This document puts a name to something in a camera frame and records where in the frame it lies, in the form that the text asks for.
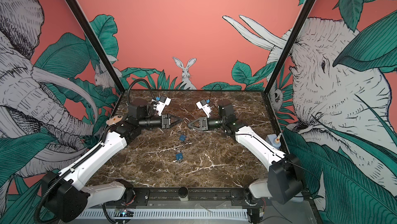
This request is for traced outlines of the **black padlock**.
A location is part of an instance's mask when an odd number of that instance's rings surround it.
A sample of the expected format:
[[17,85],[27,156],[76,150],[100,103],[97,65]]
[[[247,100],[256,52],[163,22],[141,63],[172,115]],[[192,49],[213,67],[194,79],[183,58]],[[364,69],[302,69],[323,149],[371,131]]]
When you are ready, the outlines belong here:
[[190,120],[187,119],[186,117],[183,118],[183,121],[184,121],[185,124],[188,124],[190,122]]

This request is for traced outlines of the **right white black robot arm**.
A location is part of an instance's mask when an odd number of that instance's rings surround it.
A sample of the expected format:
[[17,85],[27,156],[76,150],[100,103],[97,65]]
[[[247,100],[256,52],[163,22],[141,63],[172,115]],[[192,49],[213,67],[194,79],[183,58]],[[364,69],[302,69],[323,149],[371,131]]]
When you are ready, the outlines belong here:
[[211,116],[209,101],[199,101],[196,105],[206,115],[188,123],[190,129],[201,132],[221,129],[227,136],[248,149],[268,171],[267,178],[249,184],[246,190],[247,203],[253,204],[254,201],[264,198],[280,204],[304,200],[303,168],[295,155],[285,154],[261,138],[250,126],[237,118],[232,104],[219,104],[217,117]]

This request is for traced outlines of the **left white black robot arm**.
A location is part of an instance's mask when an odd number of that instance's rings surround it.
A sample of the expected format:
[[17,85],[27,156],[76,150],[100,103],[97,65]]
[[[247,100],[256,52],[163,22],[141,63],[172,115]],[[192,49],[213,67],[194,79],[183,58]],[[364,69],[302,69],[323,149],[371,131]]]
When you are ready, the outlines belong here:
[[144,129],[170,129],[182,122],[172,114],[155,115],[153,105],[134,105],[125,115],[109,119],[100,141],[80,159],[59,173],[49,172],[41,180],[41,200],[35,213],[34,222],[43,224],[40,218],[42,207],[54,214],[47,221],[70,222],[92,206],[118,201],[124,206],[135,202],[134,186],[125,180],[87,187],[89,179],[116,153],[127,147]]

